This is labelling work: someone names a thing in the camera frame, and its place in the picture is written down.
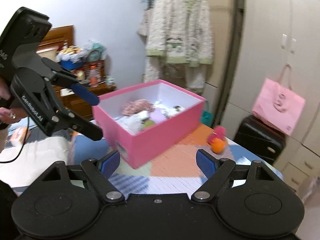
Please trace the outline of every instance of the bottle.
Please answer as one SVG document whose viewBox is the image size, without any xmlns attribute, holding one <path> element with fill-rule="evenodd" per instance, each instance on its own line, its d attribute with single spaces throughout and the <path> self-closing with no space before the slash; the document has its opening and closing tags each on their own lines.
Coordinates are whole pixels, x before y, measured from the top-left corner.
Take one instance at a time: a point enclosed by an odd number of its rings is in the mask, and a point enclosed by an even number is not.
<svg viewBox="0 0 320 240">
<path fill-rule="evenodd" d="M 90 67 L 90 86 L 91 87 L 97 87 L 98 86 L 98 73 L 96 71 L 96 66 L 91 66 Z"/>
<path fill-rule="evenodd" d="M 62 49 L 67 49 L 67 48 L 68 48 L 68 40 L 64 40 Z"/>
</svg>

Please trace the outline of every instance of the blue gripper pad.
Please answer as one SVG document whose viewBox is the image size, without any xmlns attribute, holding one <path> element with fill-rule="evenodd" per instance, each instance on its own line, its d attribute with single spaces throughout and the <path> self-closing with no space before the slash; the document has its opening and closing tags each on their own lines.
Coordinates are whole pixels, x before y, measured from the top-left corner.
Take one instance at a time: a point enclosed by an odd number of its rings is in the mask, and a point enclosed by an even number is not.
<svg viewBox="0 0 320 240">
<path fill-rule="evenodd" d="M 81 99 L 87 101 L 91 106 L 96 106 L 100 103 L 99 97 L 90 92 L 81 84 L 72 84 L 70 87 L 73 92 Z"/>
<path fill-rule="evenodd" d="M 107 158 L 101 165 L 100 172 L 109 179 L 120 165 L 120 153 L 116 152 Z"/>
<path fill-rule="evenodd" d="M 214 162 L 204 155 L 202 151 L 204 150 L 201 149 L 197 151 L 196 162 L 200 170 L 208 179 L 216 172 L 216 167 Z"/>
</svg>

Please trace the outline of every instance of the green ball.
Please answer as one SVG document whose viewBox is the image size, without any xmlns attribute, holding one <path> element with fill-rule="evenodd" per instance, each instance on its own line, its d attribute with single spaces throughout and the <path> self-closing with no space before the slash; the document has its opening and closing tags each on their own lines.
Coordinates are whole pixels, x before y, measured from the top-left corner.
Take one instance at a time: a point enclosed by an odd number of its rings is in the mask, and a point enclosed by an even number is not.
<svg viewBox="0 0 320 240">
<path fill-rule="evenodd" d="M 149 126 L 151 126 L 151 125 L 154 125 L 154 124 L 156 124 L 154 121 L 152 121 L 152 120 L 147 120 L 147 121 L 144 123 L 143 128 L 145 129 L 145 128 L 147 128 L 147 127 L 149 127 Z"/>
</svg>

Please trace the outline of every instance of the pink box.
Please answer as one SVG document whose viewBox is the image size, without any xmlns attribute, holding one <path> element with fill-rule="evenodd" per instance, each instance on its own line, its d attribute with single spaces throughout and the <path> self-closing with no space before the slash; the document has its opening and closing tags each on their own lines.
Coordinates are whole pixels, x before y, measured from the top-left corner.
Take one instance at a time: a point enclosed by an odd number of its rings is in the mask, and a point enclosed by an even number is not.
<svg viewBox="0 0 320 240">
<path fill-rule="evenodd" d="M 205 99 L 169 82 L 157 80 L 128 87 L 99 96 L 93 116 L 113 149 L 133 168 L 138 168 L 192 132 L 200 123 Z M 155 124 L 136 135 L 123 129 L 115 119 L 128 101 L 146 99 L 161 101 L 167 107 L 182 106 L 185 110 L 176 116 Z"/>
</svg>

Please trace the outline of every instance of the person's hand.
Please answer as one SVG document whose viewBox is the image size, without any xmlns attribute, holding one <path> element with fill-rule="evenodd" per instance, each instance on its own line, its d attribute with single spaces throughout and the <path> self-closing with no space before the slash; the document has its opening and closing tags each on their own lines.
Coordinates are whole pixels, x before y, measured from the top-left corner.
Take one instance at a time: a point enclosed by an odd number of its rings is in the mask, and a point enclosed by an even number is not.
<svg viewBox="0 0 320 240">
<path fill-rule="evenodd" d="M 0 97 L 8 100 L 10 96 L 11 94 L 7 84 L 5 83 L 4 79 L 0 77 Z M 0 107 L 0 120 L 7 124 L 19 122 L 22 118 L 25 118 L 27 116 L 27 113 L 22 108 L 7 109 L 4 107 Z"/>
</svg>

